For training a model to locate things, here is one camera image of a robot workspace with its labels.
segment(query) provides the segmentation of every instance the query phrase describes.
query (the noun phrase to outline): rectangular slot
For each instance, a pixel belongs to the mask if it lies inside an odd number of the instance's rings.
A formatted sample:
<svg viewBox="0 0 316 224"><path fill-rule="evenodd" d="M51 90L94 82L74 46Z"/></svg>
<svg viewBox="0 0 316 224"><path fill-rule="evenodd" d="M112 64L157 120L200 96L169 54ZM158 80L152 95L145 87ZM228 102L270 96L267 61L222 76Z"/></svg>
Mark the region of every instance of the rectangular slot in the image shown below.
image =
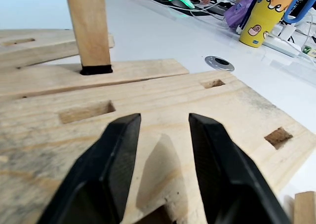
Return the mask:
<svg viewBox="0 0 316 224"><path fill-rule="evenodd" d="M220 79L217 79L211 82L202 82L201 84L206 89L225 85L225 83Z"/></svg>
<svg viewBox="0 0 316 224"><path fill-rule="evenodd" d="M177 224L177 222L170 220L165 208L162 206L136 224Z"/></svg>
<svg viewBox="0 0 316 224"><path fill-rule="evenodd" d="M80 121L83 119L88 119L91 117L99 116L102 114L107 114L115 112L115 108L112 102L100 102L91 106L83 107L83 108L71 108L62 112L59 112L60 121L63 124Z"/></svg>
<svg viewBox="0 0 316 224"><path fill-rule="evenodd" d="M17 45L17 44L27 43L27 42L31 42L31 41L35 41L35 39L34 38L26 38L26 39L9 40L9 41L3 42L2 45L4 45L4 46Z"/></svg>
<svg viewBox="0 0 316 224"><path fill-rule="evenodd" d="M291 138L293 138L293 136L286 132L282 127L265 136L265 139L270 144L272 144L272 146L275 147L276 150L281 148L286 143L286 141Z"/></svg>

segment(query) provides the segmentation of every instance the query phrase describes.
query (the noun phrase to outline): green glowing mouse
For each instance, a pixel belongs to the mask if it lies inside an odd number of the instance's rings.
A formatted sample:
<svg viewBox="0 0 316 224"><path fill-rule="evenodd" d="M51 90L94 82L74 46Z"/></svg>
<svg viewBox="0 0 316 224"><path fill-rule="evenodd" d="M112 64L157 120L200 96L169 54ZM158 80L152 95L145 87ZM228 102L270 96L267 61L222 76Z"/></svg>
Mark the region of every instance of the green glowing mouse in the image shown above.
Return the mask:
<svg viewBox="0 0 316 224"><path fill-rule="evenodd" d="M192 4L190 0L169 0L173 5L185 8L185 9L194 9L195 6Z"/></svg>

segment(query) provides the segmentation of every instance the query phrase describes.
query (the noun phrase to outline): purple bag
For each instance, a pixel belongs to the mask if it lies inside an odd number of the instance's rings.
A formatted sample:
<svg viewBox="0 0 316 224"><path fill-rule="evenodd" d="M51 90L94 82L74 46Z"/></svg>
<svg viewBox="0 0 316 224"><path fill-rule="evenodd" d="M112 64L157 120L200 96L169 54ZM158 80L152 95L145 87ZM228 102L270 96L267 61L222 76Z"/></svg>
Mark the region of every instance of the purple bag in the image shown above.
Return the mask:
<svg viewBox="0 0 316 224"><path fill-rule="evenodd" d="M253 0L241 0L229 8L225 13L225 19L230 28L237 28L246 15Z"/></svg>

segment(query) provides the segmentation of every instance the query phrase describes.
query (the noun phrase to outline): white cable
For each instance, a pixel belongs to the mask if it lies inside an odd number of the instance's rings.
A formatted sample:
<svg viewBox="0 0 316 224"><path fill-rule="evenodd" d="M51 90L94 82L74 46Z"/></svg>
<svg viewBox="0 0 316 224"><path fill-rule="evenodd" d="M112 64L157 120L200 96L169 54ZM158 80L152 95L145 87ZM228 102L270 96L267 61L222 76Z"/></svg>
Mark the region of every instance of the white cable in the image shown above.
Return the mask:
<svg viewBox="0 0 316 224"><path fill-rule="evenodd" d="M305 40L305 42L304 42L304 44L302 46L302 49L305 47L305 44L307 43L308 39L310 38L310 33L311 33L313 21L314 21L313 15L310 12L309 12L309 14L310 14L312 20L311 20L310 28L308 29L306 40Z"/></svg>
<svg viewBox="0 0 316 224"><path fill-rule="evenodd" d="M159 5L161 5L161 6L166 7L166 5L164 5L164 4L162 4L162 3L158 3L157 1L154 1L154 0L151 0L151 1L154 2L154 3L156 3L156 4L159 4ZM192 11L192 12L204 12L205 10L207 10L207 9L209 9L209 8L212 8L212 7L218 5L219 3L223 2L223 1L224 1L224 0L221 0L220 2L217 2L217 3L215 3L215 4L211 5L211 6L208 6L207 8L204 8L204 9L190 9L190 11ZM181 10L188 10L188 9L186 9L186 8L181 8L181 7L177 7L177 6L170 6L170 7L176 8L176 9L181 9Z"/></svg>
<svg viewBox="0 0 316 224"><path fill-rule="evenodd" d="M194 14L192 14L192 16L195 18L195 19L197 19L197 20L199 20L200 22L203 22L203 23L206 23L206 24L211 24L211 25L214 25L215 27L217 27L217 28L221 28L221 29L225 29L225 30L227 30L227 29L230 29L229 27L223 27L223 26L219 26L219 25L217 25L217 24L213 24L213 23L209 23L209 22L206 22L206 21L204 21L204 20L202 20L202 19L200 19L200 18L198 18L196 15L194 15Z"/></svg>
<svg viewBox="0 0 316 224"><path fill-rule="evenodd" d="M281 39L280 37L278 37L276 35L273 35L273 34L271 34L271 35L276 37L276 38L278 38L278 39L280 39L280 40L282 40L282 41L284 41L284 42L286 42L289 46L291 46L293 49L298 51L300 53L300 55L303 55L304 58L308 59L312 63L312 65L314 65L316 67L314 60L312 60L312 58L309 55L307 55L307 54L303 53L302 51L300 51L299 49L295 48L289 41L283 40L283 39Z"/></svg>

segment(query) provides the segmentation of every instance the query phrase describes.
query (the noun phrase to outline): metal grommet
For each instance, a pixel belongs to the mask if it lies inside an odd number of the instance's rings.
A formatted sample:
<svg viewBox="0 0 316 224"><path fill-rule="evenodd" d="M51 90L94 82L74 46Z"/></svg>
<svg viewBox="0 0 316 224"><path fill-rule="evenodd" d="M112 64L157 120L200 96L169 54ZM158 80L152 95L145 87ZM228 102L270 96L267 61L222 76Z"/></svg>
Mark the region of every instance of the metal grommet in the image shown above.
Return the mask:
<svg viewBox="0 0 316 224"><path fill-rule="evenodd" d="M235 70L234 66L231 63L220 57L207 56L205 58L205 62L216 70L226 70L230 72Z"/></svg>

